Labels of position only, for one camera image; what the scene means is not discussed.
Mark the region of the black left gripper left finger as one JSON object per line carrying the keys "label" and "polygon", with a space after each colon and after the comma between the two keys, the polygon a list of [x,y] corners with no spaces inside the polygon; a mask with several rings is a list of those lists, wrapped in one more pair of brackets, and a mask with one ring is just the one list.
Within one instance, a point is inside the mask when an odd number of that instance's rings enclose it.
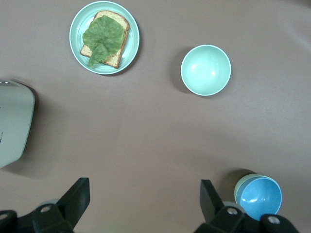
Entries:
{"label": "black left gripper left finger", "polygon": [[72,233],[90,203],[89,178],[79,178],[55,203],[40,205],[18,217],[13,210],[0,212],[2,233]]}

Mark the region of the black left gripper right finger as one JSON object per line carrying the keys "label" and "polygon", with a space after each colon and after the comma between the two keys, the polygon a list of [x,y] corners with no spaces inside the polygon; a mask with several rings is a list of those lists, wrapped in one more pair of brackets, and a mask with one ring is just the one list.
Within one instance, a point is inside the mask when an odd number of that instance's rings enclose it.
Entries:
{"label": "black left gripper right finger", "polygon": [[205,219],[196,233],[297,233],[286,218],[265,214],[259,221],[238,207],[224,205],[210,180],[201,180],[200,207]]}

